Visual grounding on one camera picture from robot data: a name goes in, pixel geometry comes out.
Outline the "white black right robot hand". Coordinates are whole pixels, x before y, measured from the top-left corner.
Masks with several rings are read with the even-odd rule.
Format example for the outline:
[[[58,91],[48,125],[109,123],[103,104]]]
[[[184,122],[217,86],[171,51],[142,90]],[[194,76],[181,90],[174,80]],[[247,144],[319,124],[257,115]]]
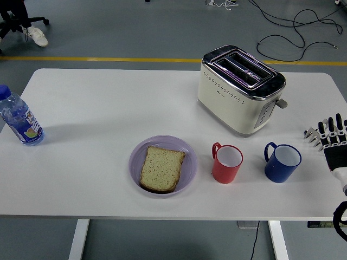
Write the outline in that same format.
[[[318,131],[328,168],[340,181],[346,195],[346,120],[342,122],[341,115],[337,113],[335,120],[328,118],[327,131],[323,122],[318,122]]]

